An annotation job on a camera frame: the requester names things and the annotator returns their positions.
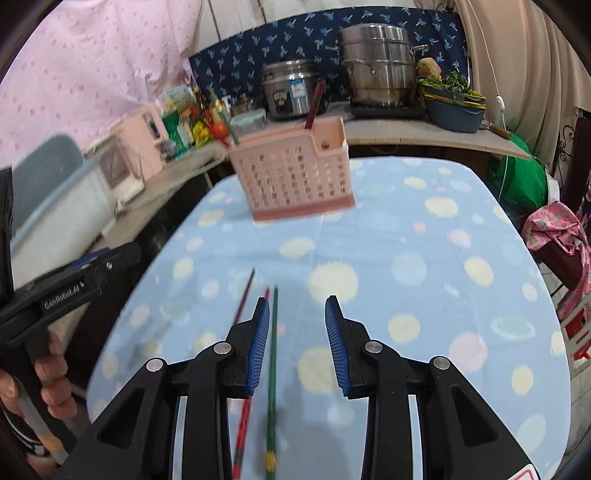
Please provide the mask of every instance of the green bag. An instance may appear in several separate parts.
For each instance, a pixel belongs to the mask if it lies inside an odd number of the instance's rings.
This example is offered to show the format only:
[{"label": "green bag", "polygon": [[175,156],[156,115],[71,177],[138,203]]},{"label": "green bag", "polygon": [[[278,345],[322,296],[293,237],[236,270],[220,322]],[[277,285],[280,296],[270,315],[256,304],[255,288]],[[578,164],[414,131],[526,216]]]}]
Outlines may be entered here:
[{"label": "green bag", "polygon": [[488,165],[488,179],[497,191],[503,188],[501,200],[516,208],[519,213],[530,215],[548,203],[548,181],[540,161],[535,158],[527,144],[517,135],[511,141],[530,155],[529,160],[507,157],[498,160],[492,157]]}]

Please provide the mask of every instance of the beige curtain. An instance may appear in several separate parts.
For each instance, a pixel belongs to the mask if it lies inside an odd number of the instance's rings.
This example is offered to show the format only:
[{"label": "beige curtain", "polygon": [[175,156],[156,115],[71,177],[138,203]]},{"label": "beige curtain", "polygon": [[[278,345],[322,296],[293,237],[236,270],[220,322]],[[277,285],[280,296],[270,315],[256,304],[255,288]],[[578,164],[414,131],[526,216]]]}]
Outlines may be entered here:
[{"label": "beige curtain", "polygon": [[552,20],[532,0],[415,3],[456,9],[472,58],[473,87],[488,98],[487,116],[501,124],[494,68],[507,128],[551,165],[562,126],[574,126],[577,109],[591,111],[591,78]]}]

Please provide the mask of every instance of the pink plastic basket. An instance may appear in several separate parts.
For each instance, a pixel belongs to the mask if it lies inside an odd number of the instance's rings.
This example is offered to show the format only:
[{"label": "pink plastic basket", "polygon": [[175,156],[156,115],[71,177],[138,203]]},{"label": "pink plastic basket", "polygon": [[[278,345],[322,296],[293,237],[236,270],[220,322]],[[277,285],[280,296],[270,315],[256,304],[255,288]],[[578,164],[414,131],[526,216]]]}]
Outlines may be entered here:
[{"label": "pink plastic basket", "polygon": [[349,146],[339,116],[317,118],[241,138],[230,160],[255,220],[352,207]]}]

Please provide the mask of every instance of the polka dot tablecloth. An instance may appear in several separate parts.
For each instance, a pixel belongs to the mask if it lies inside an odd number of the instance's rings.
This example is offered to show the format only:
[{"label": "polka dot tablecloth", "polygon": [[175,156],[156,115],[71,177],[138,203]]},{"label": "polka dot tablecloth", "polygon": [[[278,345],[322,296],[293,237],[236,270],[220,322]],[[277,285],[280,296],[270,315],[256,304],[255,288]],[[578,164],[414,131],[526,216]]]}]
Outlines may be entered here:
[{"label": "polka dot tablecloth", "polygon": [[[217,184],[123,309],[89,386],[91,417],[147,359],[182,361],[224,339],[256,267],[243,319],[267,285],[279,286],[278,479],[361,475],[367,401],[337,386],[324,326],[331,294],[402,356],[448,356],[549,478],[569,432],[569,370],[552,301],[517,231],[460,164],[389,157],[350,166],[353,209],[273,223],[253,222],[236,177]],[[264,476],[267,382],[265,367],[246,480]],[[232,444],[240,412],[232,401]],[[415,406],[413,424],[418,479]]]}]

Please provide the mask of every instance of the white cable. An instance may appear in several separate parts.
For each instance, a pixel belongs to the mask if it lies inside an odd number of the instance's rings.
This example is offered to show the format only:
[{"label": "white cable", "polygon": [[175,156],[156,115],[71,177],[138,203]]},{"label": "white cable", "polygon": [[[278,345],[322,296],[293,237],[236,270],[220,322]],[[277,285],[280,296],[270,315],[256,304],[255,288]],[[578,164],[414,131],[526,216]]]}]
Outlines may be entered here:
[{"label": "white cable", "polygon": [[[496,104],[499,108],[499,110],[501,111],[501,119],[503,122],[503,128],[505,130],[507,130],[507,125],[505,123],[505,101],[503,100],[503,97],[501,96],[501,92],[499,91],[499,84],[496,81],[496,73],[495,73],[495,68],[492,65],[492,59],[491,59],[491,54],[488,51],[488,45],[486,43],[486,38],[484,35],[484,29],[482,28],[482,24],[480,23],[480,20],[478,18],[478,15],[476,15],[476,10],[474,10],[474,6],[472,5],[472,2],[470,2],[470,0],[467,0],[468,5],[470,5],[470,8],[472,9],[472,13],[474,14],[474,18],[476,18],[476,23],[478,23],[478,28],[480,28],[480,33],[482,34],[482,40],[484,41],[484,49],[486,51],[486,56],[488,57],[488,62],[491,65],[491,70],[492,70],[492,78],[495,81],[495,89],[496,89]],[[501,189],[499,191],[499,196],[497,198],[497,201],[501,201],[501,195],[503,195],[503,188],[505,187],[505,180],[507,178],[507,165],[509,164],[509,157],[507,155],[505,155],[505,172],[503,174],[503,181],[501,182]]]},{"label": "white cable", "polygon": [[121,142],[121,148],[130,148],[138,156],[139,174],[142,176],[142,180],[145,181],[144,169],[142,168],[142,154],[139,152],[139,148],[127,142]]},{"label": "white cable", "polygon": [[120,211],[121,212],[132,212],[134,210],[138,210],[140,208],[143,208],[146,205],[154,202],[155,200],[158,200],[159,198],[163,197],[171,190],[176,189],[178,186],[184,185],[192,178],[197,177],[198,175],[207,173],[209,170],[217,167],[219,164],[221,164],[225,160],[226,160],[226,156],[223,153],[219,158],[212,157],[212,159],[210,159],[209,163],[207,163],[206,165],[204,165],[201,168],[198,168],[197,170],[193,170],[192,172],[186,174],[184,177],[180,178],[179,180],[175,181],[174,183],[171,183],[170,185],[168,185],[168,187],[165,190],[162,190],[161,192],[158,192],[158,193],[152,195],[151,197],[143,199],[142,202],[135,203],[133,206],[123,205],[121,207]]}]

